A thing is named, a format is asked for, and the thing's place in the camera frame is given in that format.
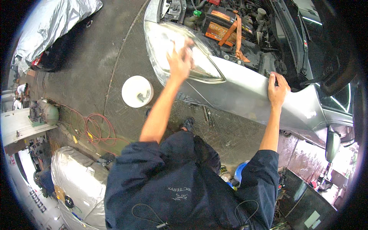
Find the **car side mirror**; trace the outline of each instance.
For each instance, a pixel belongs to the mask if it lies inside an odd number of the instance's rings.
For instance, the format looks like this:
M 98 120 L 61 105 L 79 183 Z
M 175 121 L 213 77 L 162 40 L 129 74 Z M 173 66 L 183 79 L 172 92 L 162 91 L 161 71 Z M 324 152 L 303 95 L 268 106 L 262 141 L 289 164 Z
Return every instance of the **car side mirror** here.
M 340 148 L 340 136 L 334 131 L 327 132 L 327 140 L 326 140 L 326 160 L 329 163 L 332 163 L 336 154 L 338 153 Z

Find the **engine bay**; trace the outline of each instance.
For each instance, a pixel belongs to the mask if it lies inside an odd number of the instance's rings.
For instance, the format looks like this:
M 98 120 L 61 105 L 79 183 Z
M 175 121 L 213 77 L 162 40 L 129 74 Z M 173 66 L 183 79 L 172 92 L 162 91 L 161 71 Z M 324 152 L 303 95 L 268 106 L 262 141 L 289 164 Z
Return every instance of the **engine bay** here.
M 276 30 L 274 14 L 262 0 L 162 0 L 161 21 L 171 21 L 190 27 L 206 40 L 214 55 L 250 68 L 265 77 L 278 72 L 291 83 L 296 75 L 294 64 L 283 55 Z M 237 29 L 231 29 L 237 17 L 241 19 L 243 58 L 236 54 Z

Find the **silver car cover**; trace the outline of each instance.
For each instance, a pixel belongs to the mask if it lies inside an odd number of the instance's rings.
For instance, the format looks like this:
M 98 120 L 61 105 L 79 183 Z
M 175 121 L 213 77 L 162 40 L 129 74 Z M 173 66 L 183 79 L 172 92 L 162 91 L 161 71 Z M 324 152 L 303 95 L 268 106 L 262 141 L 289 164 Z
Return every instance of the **silver car cover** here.
M 72 229 L 92 226 L 104 230 L 104 198 L 109 171 L 72 147 L 62 147 L 52 156 L 51 177 L 75 205 L 69 209 L 59 200 L 61 215 Z
M 26 60 L 33 62 L 56 39 L 101 7 L 100 0 L 41 0 L 24 24 L 15 49 L 19 74 L 29 69 Z

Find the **orange strap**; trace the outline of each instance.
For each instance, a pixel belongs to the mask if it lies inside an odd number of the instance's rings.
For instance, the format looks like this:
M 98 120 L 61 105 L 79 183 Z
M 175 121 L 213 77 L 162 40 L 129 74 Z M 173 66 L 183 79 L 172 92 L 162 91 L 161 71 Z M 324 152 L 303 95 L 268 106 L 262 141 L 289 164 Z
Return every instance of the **orange strap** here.
M 244 61 L 244 62 L 251 62 L 240 51 L 240 47 L 241 47 L 241 18 L 240 18 L 240 16 L 238 14 L 236 15 L 236 20 L 239 23 L 238 23 L 238 27 L 236 28 L 236 50 L 235 50 L 235 57 L 237 59 L 240 59 L 240 60 Z
M 240 51 L 241 47 L 241 18 L 237 14 L 238 11 L 234 10 L 234 13 L 236 14 L 236 20 L 231 25 L 230 29 L 226 32 L 224 37 L 219 42 L 219 46 L 222 46 L 225 41 L 230 37 L 230 35 L 235 31 L 236 28 L 236 50 L 235 50 L 235 57 L 244 61 L 244 62 L 251 62 L 248 58 L 246 58 L 243 53 Z
M 234 23 L 231 25 L 230 29 L 226 32 L 224 37 L 219 41 L 219 46 L 222 46 L 225 41 L 230 37 L 230 35 L 235 31 L 237 27 L 237 20 L 234 21 Z

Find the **car battery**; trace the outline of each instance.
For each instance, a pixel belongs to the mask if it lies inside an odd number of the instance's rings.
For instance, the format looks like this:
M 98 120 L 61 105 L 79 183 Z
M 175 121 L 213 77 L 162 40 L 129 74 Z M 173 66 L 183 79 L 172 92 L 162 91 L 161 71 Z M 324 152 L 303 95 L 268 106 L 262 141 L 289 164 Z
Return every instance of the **car battery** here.
M 202 24 L 202 33 L 206 37 L 221 41 L 231 25 L 236 20 L 236 15 L 231 10 L 212 5 L 206 13 Z M 254 40 L 254 30 L 251 24 L 241 24 L 243 39 Z M 225 41 L 228 46 L 236 44 L 236 30 Z

